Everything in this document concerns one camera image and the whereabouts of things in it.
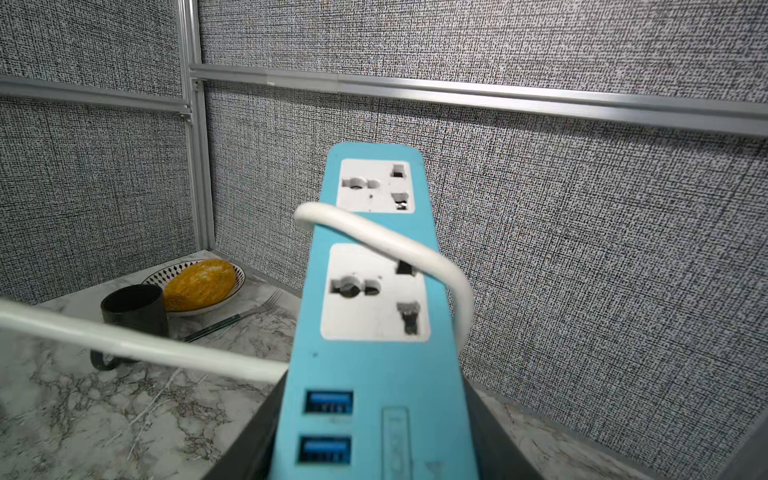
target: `aluminum frame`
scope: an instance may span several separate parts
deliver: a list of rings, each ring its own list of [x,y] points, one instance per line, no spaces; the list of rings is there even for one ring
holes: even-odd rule
[[[187,116],[187,152],[190,168],[190,193],[195,246],[198,250],[215,247],[214,201],[210,182],[208,126],[203,84],[190,76],[190,64],[201,61],[197,0],[177,0],[179,61],[182,95],[190,106]]]
[[[768,104],[192,64],[199,80],[768,137]]]
[[[176,111],[181,114],[190,112],[187,102],[183,98],[137,94],[110,88],[85,87],[59,81],[37,80],[11,75],[0,75],[0,95],[142,110]]]

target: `usb port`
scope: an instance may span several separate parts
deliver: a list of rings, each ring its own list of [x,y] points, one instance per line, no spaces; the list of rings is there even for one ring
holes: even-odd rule
[[[305,413],[339,413],[352,415],[352,392],[310,390],[306,393]]]
[[[301,437],[299,463],[348,465],[351,458],[350,437]]]

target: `textured wall panel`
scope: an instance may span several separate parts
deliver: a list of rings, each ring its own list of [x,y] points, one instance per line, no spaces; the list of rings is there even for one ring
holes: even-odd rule
[[[200,0],[209,63],[768,100],[764,0]]]
[[[462,367],[662,472],[711,478],[768,406],[768,141],[213,84],[217,243],[301,288],[340,141],[425,158],[477,315]]]
[[[0,74],[181,96],[173,0],[11,0]]]
[[[0,97],[0,296],[37,303],[194,251],[176,115]]]

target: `black mug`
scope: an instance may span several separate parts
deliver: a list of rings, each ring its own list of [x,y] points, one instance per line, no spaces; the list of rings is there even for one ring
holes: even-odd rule
[[[151,335],[168,337],[163,289],[157,285],[131,285],[110,293],[101,301],[104,323],[123,326]],[[137,360],[113,357],[104,361],[104,354],[91,350],[91,364],[97,370],[114,370],[121,363]]]

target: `patterned plate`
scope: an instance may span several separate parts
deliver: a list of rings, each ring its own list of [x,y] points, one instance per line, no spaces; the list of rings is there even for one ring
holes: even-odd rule
[[[150,276],[147,277],[147,279],[142,283],[150,283],[152,285],[157,285],[163,290],[165,290],[165,286],[173,280],[179,273],[183,272],[185,268],[194,265],[195,263],[200,263],[203,260],[207,259],[201,259],[201,260],[188,260],[186,262],[177,263],[176,265],[166,266],[162,270],[158,270],[155,273],[152,273]],[[235,285],[232,287],[232,290],[227,294],[227,296],[224,297],[224,300],[221,300],[219,303],[215,303],[211,306],[207,306],[205,308],[201,308],[198,310],[188,310],[187,312],[166,312],[168,316],[192,316],[192,315],[200,315],[201,313],[210,312],[211,310],[215,310],[219,308],[220,306],[224,305],[229,299],[231,299],[235,293],[240,291],[240,288],[243,287],[243,283],[245,283],[245,272],[243,272],[243,269],[238,267],[237,265],[234,265],[231,263],[232,267],[235,269]]]

